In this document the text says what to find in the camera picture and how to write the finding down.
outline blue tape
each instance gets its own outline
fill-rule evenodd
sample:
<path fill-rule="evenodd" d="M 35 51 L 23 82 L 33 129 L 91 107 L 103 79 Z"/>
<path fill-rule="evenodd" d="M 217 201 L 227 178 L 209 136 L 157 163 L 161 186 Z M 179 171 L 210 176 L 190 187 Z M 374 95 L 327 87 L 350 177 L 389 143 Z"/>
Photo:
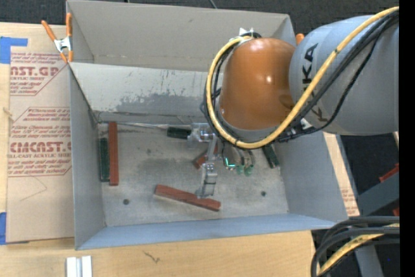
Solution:
<path fill-rule="evenodd" d="M 0 37 L 0 64 L 9 64 L 12 46 L 27 46 L 27 38 Z"/>
<path fill-rule="evenodd" d="M 0 213 L 0 245 L 6 244 L 6 213 Z"/>

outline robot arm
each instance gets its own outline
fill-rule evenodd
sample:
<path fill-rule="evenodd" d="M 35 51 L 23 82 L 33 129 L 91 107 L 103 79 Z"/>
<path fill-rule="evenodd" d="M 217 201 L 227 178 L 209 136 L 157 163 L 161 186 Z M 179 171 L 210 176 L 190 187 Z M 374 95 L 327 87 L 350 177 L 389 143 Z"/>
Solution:
<path fill-rule="evenodd" d="M 320 27 L 297 48 L 257 34 L 238 36 L 209 70 L 207 120 L 218 136 L 242 149 L 316 130 L 397 131 L 398 43 L 398 7 Z"/>

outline wooden surface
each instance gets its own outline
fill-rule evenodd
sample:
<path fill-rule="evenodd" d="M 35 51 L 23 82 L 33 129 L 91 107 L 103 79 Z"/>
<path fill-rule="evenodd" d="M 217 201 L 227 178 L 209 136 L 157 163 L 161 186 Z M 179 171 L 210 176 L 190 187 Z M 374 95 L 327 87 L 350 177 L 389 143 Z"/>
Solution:
<path fill-rule="evenodd" d="M 0 246 L 2 276 L 65 276 L 65 259 L 91 255 L 93 277 L 310 276 L 311 233 L 73 250 L 73 239 Z"/>

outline yellow cable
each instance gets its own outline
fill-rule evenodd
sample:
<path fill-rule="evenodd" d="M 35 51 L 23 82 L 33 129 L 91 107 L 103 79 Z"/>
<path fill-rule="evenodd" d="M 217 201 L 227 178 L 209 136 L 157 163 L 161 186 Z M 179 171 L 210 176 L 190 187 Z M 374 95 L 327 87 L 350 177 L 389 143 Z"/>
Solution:
<path fill-rule="evenodd" d="M 399 227 L 399 223 L 387 225 L 387 227 Z M 318 271 L 317 277 L 323 275 L 325 271 L 330 269 L 340 258 L 345 256 L 348 252 L 352 251 L 356 247 L 364 244 L 365 242 L 375 239 L 377 237 L 381 237 L 384 234 L 364 234 L 360 235 L 349 241 L 348 243 L 344 244 L 338 251 L 336 251 L 330 258 L 322 265 L 320 270 Z"/>
<path fill-rule="evenodd" d="M 384 16 L 395 12 L 399 10 L 399 7 L 392 7 L 387 10 L 384 10 L 380 13 L 377 13 L 373 15 L 372 17 L 368 18 L 365 22 L 361 23 L 356 29 L 354 29 L 350 34 L 348 34 L 337 46 L 337 48 L 328 56 L 326 61 L 323 63 L 323 65 L 320 67 L 320 69 L 317 71 L 316 75 L 314 76 L 314 79 L 310 82 L 310 85 L 307 87 L 307 89 L 304 91 L 303 95 L 300 97 L 298 102 L 294 105 L 294 108 L 292 108 L 291 112 L 288 114 L 288 116 L 284 119 L 284 121 L 280 124 L 275 131 L 273 131 L 271 134 L 269 134 L 267 137 L 256 141 L 256 142 L 243 142 L 239 141 L 237 138 L 233 137 L 231 134 L 227 133 L 223 126 L 219 123 L 216 115 L 215 110 L 213 109 L 212 101 L 211 101 L 211 84 L 212 84 L 212 77 L 213 72 L 215 71 L 216 65 L 219 62 L 222 54 L 230 48 L 232 45 L 235 45 L 236 43 L 239 43 L 243 39 L 249 39 L 250 36 L 246 36 L 244 38 L 238 37 L 234 40 L 231 40 L 228 42 L 216 55 L 216 57 L 213 59 L 212 65 L 209 69 L 207 80 L 206 80 L 206 101 L 207 101 L 207 110 L 209 117 L 213 123 L 213 126 L 216 128 L 216 130 L 219 132 L 219 134 L 232 143 L 233 145 L 243 148 L 243 149 L 257 149 L 264 145 L 267 145 L 274 141 L 291 123 L 291 121 L 297 116 L 298 112 L 301 110 L 301 107 L 305 104 L 307 99 L 312 94 L 313 90 L 316 88 L 317 84 L 322 79 L 324 73 L 327 71 L 328 67 L 333 63 L 334 59 L 337 57 L 337 55 L 349 44 L 356 35 L 358 35 L 362 30 L 364 30 L 367 26 L 371 25 L 373 22 L 377 21 L 378 19 L 383 18 Z"/>

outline orange robot gripper housing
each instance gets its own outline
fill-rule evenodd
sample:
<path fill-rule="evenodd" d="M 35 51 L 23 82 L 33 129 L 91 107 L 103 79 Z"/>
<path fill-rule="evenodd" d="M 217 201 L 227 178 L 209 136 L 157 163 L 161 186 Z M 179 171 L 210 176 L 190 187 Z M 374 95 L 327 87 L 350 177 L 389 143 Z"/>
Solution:
<path fill-rule="evenodd" d="M 295 47 L 275 38 L 238 45 L 224 70 L 219 112 L 231 126 L 261 130 L 278 126 L 294 103 L 289 67 Z"/>

